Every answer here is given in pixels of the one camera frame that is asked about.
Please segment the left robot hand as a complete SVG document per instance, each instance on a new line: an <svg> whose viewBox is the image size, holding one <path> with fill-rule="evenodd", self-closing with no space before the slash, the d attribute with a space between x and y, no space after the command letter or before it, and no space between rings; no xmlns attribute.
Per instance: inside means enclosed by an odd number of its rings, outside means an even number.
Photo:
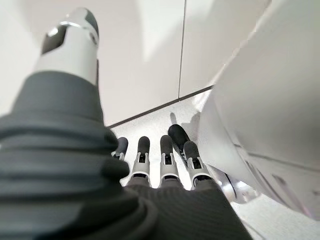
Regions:
<svg viewBox="0 0 320 240"><path fill-rule="evenodd" d="M34 70L0 119L3 240L249 240L209 176L159 188L115 156L99 94L99 28L77 8L44 38Z"/></svg>

